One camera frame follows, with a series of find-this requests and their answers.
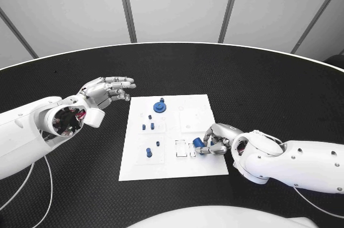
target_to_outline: round table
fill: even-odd
[[[311,59],[235,45],[117,45],[18,64],[0,70],[0,113],[41,98],[65,98],[88,81],[108,76],[136,79],[134,97],[208,94],[216,122],[244,131],[258,129],[282,141],[344,144],[343,71]],[[48,155],[54,201],[41,227],[124,228],[163,212],[205,205],[308,217],[320,228],[344,227],[344,220],[321,213],[282,182],[271,179],[258,185],[246,180],[232,167],[231,153],[228,176],[120,182],[128,110],[128,102],[114,102],[101,127],[85,126]],[[29,168],[0,180],[0,204],[28,172]],[[343,195],[301,192],[321,208],[344,215]],[[22,192],[0,212],[0,227],[32,227],[45,215],[49,196],[41,159]]]

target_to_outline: blue object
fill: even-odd
[[[205,143],[202,142],[200,138],[196,138],[193,140],[193,144],[195,144],[195,147],[206,147]]]
[[[157,113],[163,113],[167,110],[167,105],[164,102],[157,102],[153,106],[153,109]]]
[[[153,156],[153,152],[151,152],[150,148],[146,149],[146,152],[147,152],[147,157],[151,157]]]

